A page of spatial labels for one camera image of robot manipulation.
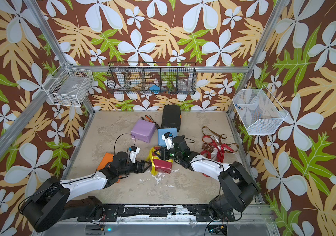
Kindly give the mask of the yellow satin ribbon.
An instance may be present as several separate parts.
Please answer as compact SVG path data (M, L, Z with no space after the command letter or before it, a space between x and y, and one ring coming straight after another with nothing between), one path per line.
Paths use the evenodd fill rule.
M153 147L149 151L149 155L146 161L152 164L151 166L151 174L156 176L159 173L170 174L172 172L173 160L167 159L164 160L161 157L161 147Z

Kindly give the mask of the light blue gift box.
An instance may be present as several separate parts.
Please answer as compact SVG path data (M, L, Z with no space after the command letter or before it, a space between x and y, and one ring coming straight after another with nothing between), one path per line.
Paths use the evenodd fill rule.
M161 128L158 129L158 145L161 147L166 147L165 134L170 133L173 137L178 136L177 128Z

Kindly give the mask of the brown ribbon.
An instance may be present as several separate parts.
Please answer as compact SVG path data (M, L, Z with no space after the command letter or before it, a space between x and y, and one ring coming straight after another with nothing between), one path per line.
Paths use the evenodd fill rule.
M238 151L239 145L236 143L231 143L228 140L228 136L226 134L218 134L215 131L211 130L207 126L202 127L202 134L203 134L203 143L209 144L214 146L214 144L220 148L222 145L224 148L229 147L225 152L233 153Z

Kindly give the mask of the orange gift box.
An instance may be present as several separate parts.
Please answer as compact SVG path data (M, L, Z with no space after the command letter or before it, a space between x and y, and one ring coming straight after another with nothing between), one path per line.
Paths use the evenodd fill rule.
M96 170L100 171L104 169L108 163L111 163L113 161L113 156L113 154L106 152Z

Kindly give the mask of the purple gift box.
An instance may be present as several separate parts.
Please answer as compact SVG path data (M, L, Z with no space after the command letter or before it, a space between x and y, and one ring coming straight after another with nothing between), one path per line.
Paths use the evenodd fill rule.
M138 120L131 130L134 139L150 143L156 130L155 124L149 121Z

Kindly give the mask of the red satin ribbon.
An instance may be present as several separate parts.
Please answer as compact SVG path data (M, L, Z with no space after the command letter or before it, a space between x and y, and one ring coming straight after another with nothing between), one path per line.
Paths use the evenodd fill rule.
M202 137L203 145L201 155L223 163L225 154L234 153L239 146L236 143L225 144L221 142L221 137L213 135L204 135Z

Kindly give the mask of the dark red gift box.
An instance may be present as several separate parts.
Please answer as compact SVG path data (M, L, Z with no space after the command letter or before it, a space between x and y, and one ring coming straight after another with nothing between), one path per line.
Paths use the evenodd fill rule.
M157 154L155 154L155 151L157 151L155 148L152 148L150 150L150 161L152 163L151 167L151 173L153 176L156 176L158 173L167 173L170 174L172 171L173 166L173 160L161 160Z

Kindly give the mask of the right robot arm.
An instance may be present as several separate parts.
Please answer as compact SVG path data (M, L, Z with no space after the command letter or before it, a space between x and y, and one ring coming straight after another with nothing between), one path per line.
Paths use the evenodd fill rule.
M191 151L185 141L185 136L174 137L167 132L161 136L166 147L163 157L172 159L182 167L193 172L202 173L217 180L220 184L219 195L208 204L212 219L227 219L230 222L239 221L234 211L243 213L259 194L260 190L251 175L240 162L221 163Z

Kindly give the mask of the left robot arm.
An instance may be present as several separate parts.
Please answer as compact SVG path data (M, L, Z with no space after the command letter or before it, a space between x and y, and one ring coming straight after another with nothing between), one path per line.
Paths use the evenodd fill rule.
M117 183L130 174L145 173L151 162L137 161L120 151L105 167L88 176L58 180L47 179L31 196L18 206L23 215L38 233L51 228L59 221L71 218L90 223L100 221L105 216L105 205L96 197L78 197L95 190L102 190Z

